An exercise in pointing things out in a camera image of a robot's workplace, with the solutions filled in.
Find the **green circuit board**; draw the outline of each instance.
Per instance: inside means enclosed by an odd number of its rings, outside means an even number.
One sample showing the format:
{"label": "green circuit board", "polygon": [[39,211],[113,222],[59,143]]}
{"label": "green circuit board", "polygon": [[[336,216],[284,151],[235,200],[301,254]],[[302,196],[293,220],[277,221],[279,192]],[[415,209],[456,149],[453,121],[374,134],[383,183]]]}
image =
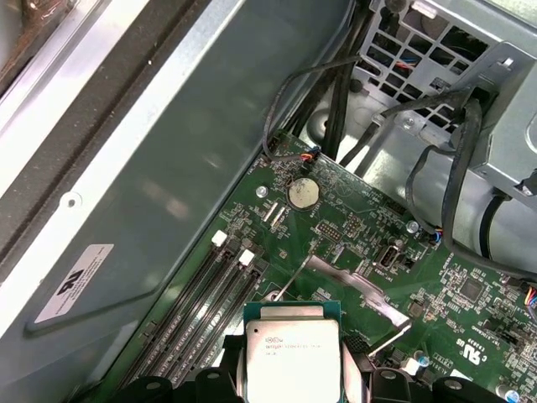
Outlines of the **green circuit board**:
{"label": "green circuit board", "polygon": [[[305,150],[296,138],[280,139],[279,154]],[[289,184],[302,177],[320,189],[319,201],[307,211],[289,204]],[[256,194],[260,186],[268,190],[266,196]],[[123,350],[102,390],[108,395],[117,387],[143,348],[148,325],[162,320],[220,230],[258,245],[268,263],[250,295],[253,300],[281,290],[310,255],[317,255],[339,270],[362,275],[384,291],[390,305],[412,317],[412,328],[394,346],[410,357],[424,352],[431,379],[463,374],[492,392],[507,385],[521,394],[520,401],[537,401],[537,328],[524,309],[525,296],[503,285],[500,275],[453,256],[441,243],[410,235],[405,229],[410,219],[380,191],[323,156],[308,171],[301,161],[267,164],[260,156]],[[379,255],[394,244],[398,258],[388,267],[378,264]],[[284,299],[340,301],[344,333],[370,344],[392,327],[358,291],[314,271],[302,270]],[[237,325],[236,317],[231,325]]]}

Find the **ram slot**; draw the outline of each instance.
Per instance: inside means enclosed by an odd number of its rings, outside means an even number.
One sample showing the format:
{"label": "ram slot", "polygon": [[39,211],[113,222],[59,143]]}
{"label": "ram slot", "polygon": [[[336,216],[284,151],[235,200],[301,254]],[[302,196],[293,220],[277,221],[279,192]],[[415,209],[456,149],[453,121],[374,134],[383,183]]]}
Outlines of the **ram slot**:
{"label": "ram slot", "polygon": [[180,354],[182,346],[189,341],[190,335],[198,328],[196,323],[199,321],[196,318],[200,315],[205,316],[206,313],[204,314],[203,311],[211,310],[210,307],[207,308],[207,303],[212,305],[210,301],[211,298],[214,298],[214,295],[219,295],[217,299],[222,298],[225,295],[225,286],[230,281],[229,279],[234,279],[238,273],[237,261],[235,260],[218,269],[217,275],[211,279],[208,285],[204,286],[203,293],[190,305],[187,311],[189,312],[188,316],[181,321],[173,336],[169,338],[165,352],[154,360],[144,375],[165,376],[167,368],[176,359],[176,355]]}
{"label": "ram slot", "polygon": [[168,341],[175,335],[180,324],[185,320],[189,308],[192,307],[196,293],[200,288],[211,281],[211,277],[218,277],[219,270],[233,260],[238,250],[237,242],[230,241],[225,248],[211,247],[196,273],[189,280],[186,287],[181,291],[174,305],[159,323],[154,335],[150,336],[149,342],[138,356],[127,375],[123,378],[121,386],[127,385],[140,375],[146,375],[153,366],[153,362],[162,355],[168,347]]}
{"label": "ram slot", "polygon": [[229,322],[248,300],[248,297],[251,295],[251,292],[257,283],[257,279],[251,275],[246,278],[243,276],[241,277],[242,278],[236,283],[238,286],[234,287],[237,292],[232,293],[232,304],[224,312],[215,310],[212,313],[212,316],[206,319],[206,325],[209,326],[212,322],[216,322],[216,314],[220,313],[214,329],[212,329],[205,337],[192,338],[190,346],[185,348],[180,359],[175,362],[172,368],[170,368],[166,378],[171,380],[174,387],[179,386],[183,382],[197,359],[202,354],[206,353],[207,349],[214,347],[214,344],[229,325]]}

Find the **wire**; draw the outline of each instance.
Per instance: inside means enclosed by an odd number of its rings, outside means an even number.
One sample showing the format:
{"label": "wire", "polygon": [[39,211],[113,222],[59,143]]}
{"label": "wire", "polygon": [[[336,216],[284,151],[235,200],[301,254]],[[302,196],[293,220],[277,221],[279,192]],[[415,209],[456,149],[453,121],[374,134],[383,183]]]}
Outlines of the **wire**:
{"label": "wire", "polygon": [[[355,40],[355,38],[358,36],[358,34],[361,32],[363,22],[361,20],[360,14],[355,14],[355,18],[352,21],[352,31],[347,36],[348,40],[352,42]],[[348,46],[343,45],[336,53],[335,60],[339,60],[343,57],[346,57],[348,55],[351,55],[352,52],[349,52]],[[314,84],[314,86],[311,88],[311,90],[308,92],[308,94],[304,97],[304,101],[300,104],[300,106],[293,112],[287,123],[284,125],[284,130],[289,132],[291,129],[293,130],[293,135],[295,137],[299,137],[300,133],[302,132],[302,129],[307,124],[308,119],[310,118],[311,114],[315,111],[317,108],[317,105],[321,101],[321,99],[325,96],[326,92],[328,91],[328,88],[330,88],[332,82],[335,80],[337,76],[337,69],[331,69],[329,71],[325,71],[321,77],[319,77],[319,80]]]}
{"label": "wire", "polygon": [[[458,92],[447,92],[445,94],[434,95],[433,97],[420,98],[416,99],[415,101],[401,103],[396,107],[386,109],[380,114],[380,116],[383,117],[384,120],[386,120],[390,116],[393,116],[397,113],[401,113],[404,111],[416,111],[425,107],[437,107],[443,103],[447,103],[454,106],[455,108],[459,108],[468,99],[469,96],[470,92],[466,90]],[[340,164],[342,166],[349,165],[351,161],[356,158],[358,153],[360,153],[363,147],[365,147],[365,145],[369,143],[369,141],[374,137],[374,135],[378,131],[378,128],[380,128],[380,126],[375,122],[372,122],[368,126],[366,131],[363,133],[362,137],[360,137],[360,139],[354,145],[354,147],[352,147],[351,150],[341,159]]]}
{"label": "wire", "polygon": [[532,296],[535,294],[535,290],[530,287],[528,289],[528,294],[526,295],[526,298],[524,299],[524,305],[529,305],[529,300],[532,298]]}
{"label": "wire", "polygon": [[404,198],[406,200],[407,208],[414,217],[415,221],[424,229],[424,231],[430,233],[431,235],[435,235],[437,234],[437,226],[429,224],[425,219],[420,217],[414,202],[414,180],[427,163],[427,158],[429,157],[431,151],[434,151],[440,155],[453,155],[455,153],[454,151],[444,151],[435,145],[425,147],[406,180],[406,185],[404,187]]}
{"label": "wire", "polygon": [[473,250],[458,243],[453,238],[455,215],[461,197],[462,185],[467,174],[468,166],[476,148],[481,131],[482,109],[477,99],[470,99],[465,105],[466,117],[462,126],[461,139],[457,145],[449,179],[442,201],[442,227],[444,229],[444,245],[455,255],[469,263],[491,269],[515,278],[528,278],[524,270],[483,258]]}
{"label": "wire", "polygon": [[488,206],[481,218],[481,225],[479,226],[479,247],[481,249],[481,255],[487,259],[491,259],[490,228],[493,224],[494,216],[496,215],[498,209],[502,206],[503,202],[511,200],[510,196],[498,189],[495,190],[493,194],[494,196],[488,203]]}
{"label": "wire", "polygon": [[[355,55],[362,47],[368,32],[368,27],[373,19],[373,13],[367,12],[366,3],[356,9],[353,20],[352,34],[349,35],[350,44],[346,46],[346,55]],[[326,120],[325,137],[322,141],[323,154],[333,160],[337,157],[337,151],[345,131],[347,117],[347,104],[349,89],[352,78],[352,65],[342,66],[336,74],[334,91],[332,93],[330,111]]]}
{"label": "wire", "polygon": [[265,123],[263,126],[263,152],[265,155],[267,155],[267,158],[273,162],[278,161],[294,161],[294,160],[300,160],[301,154],[292,154],[292,155],[276,155],[274,154],[269,147],[269,140],[271,138],[271,128],[274,122],[274,116],[276,114],[276,109],[279,104],[279,100],[284,95],[287,88],[289,88],[289,85],[291,82],[293,82],[294,79],[311,73],[318,73],[320,71],[333,69],[334,67],[338,67],[340,65],[347,65],[350,63],[356,63],[358,60],[360,60],[362,57],[360,55],[354,55],[349,56],[344,59],[340,60],[334,60],[329,61],[328,63],[324,63],[322,65],[316,65],[313,67],[308,67],[307,69],[298,70],[291,75],[289,75],[284,82],[282,83],[281,87],[278,89],[278,92],[276,92],[276,95],[274,96],[274,99],[272,103],[270,104],[270,107],[268,108],[267,117],[265,118]]}

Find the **white label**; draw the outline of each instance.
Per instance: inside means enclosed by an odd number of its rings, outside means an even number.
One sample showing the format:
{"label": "white label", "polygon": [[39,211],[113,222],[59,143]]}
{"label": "white label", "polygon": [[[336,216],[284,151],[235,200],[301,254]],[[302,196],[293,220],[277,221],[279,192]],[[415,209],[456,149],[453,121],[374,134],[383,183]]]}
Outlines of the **white label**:
{"label": "white label", "polygon": [[37,316],[35,323],[65,315],[75,305],[76,300],[113,247],[113,243],[88,246],[49,299],[43,311]]}
{"label": "white label", "polygon": [[470,361],[472,364],[479,365],[480,363],[484,363],[485,361],[487,361],[487,356],[482,355],[482,353],[484,353],[484,348],[473,340],[468,340],[468,342],[465,343],[459,338],[456,341],[456,344],[457,346],[464,348],[461,351],[462,357]]}

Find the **integrated circuit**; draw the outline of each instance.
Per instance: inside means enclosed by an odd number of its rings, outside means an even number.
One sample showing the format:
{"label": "integrated circuit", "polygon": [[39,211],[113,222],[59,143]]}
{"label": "integrated circuit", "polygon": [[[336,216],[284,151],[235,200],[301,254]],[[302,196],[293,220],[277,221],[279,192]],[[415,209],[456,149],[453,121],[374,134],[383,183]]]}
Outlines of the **integrated circuit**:
{"label": "integrated circuit", "polygon": [[483,285],[479,281],[468,277],[459,290],[459,294],[471,302],[476,302],[477,298],[479,298],[479,295],[481,294],[481,291],[483,291]]}
{"label": "integrated circuit", "polygon": [[412,301],[409,306],[409,316],[413,317],[414,319],[417,317],[420,317],[425,310],[425,307],[423,304],[419,303],[418,301]]}

